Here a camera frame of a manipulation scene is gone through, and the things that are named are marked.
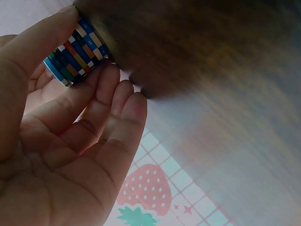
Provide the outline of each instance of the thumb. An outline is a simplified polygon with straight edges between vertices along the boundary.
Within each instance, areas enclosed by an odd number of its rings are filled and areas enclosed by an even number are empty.
[[[77,21],[75,7],[65,7],[0,49],[0,161],[15,150],[28,78],[55,48],[68,40]]]

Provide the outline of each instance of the pink grid pattern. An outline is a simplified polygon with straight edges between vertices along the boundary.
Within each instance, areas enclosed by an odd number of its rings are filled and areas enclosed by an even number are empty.
[[[166,151],[160,142],[146,129],[143,133],[137,154],[129,169],[128,175],[145,164],[156,164],[165,172],[166,179],[172,190],[172,200],[178,201],[179,205],[185,206],[190,214],[175,209],[177,205],[172,201],[169,216],[173,226],[233,226],[231,219],[216,205],[183,170],[185,165],[178,165],[174,158]]]

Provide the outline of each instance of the striped cylindrical object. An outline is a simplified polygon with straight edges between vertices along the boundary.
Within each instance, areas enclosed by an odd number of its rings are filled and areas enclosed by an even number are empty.
[[[52,74],[69,87],[87,76],[93,68],[108,58],[107,47],[95,34],[90,23],[80,18],[72,36],[44,63]]]

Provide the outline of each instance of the patterned paper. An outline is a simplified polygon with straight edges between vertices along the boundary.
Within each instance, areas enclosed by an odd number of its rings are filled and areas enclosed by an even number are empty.
[[[145,129],[105,226],[233,226]]]

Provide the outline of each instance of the strawberry print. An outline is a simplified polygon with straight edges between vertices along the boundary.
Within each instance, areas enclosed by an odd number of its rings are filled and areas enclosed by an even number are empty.
[[[170,210],[171,190],[160,166],[145,164],[127,176],[117,203],[135,205],[141,203],[146,210],[154,210],[158,216],[165,216]]]

